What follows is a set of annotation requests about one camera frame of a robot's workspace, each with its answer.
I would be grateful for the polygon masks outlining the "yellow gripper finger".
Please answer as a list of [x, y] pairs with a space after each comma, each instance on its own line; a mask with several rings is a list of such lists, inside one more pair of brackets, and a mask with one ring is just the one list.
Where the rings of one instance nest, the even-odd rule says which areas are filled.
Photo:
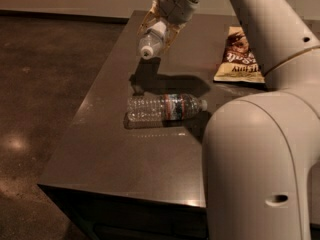
[[165, 26], [164, 50], [167, 51], [179, 35], [179, 32], [185, 27], [185, 23], [173, 24], [166, 22]]
[[148, 28], [152, 27], [154, 24], [156, 24], [160, 20], [160, 14], [158, 12], [158, 9], [156, 7], [152, 7], [147, 14], [145, 15], [142, 23], [140, 24], [138, 28], [138, 35], [143, 35]]

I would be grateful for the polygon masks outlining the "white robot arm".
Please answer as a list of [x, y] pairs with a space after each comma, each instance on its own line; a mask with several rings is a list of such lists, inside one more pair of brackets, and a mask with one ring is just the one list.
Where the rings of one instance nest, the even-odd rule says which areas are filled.
[[319, 40], [286, 0], [230, 2], [268, 89], [224, 104], [206, 126], [209, 239], [311, 240]]

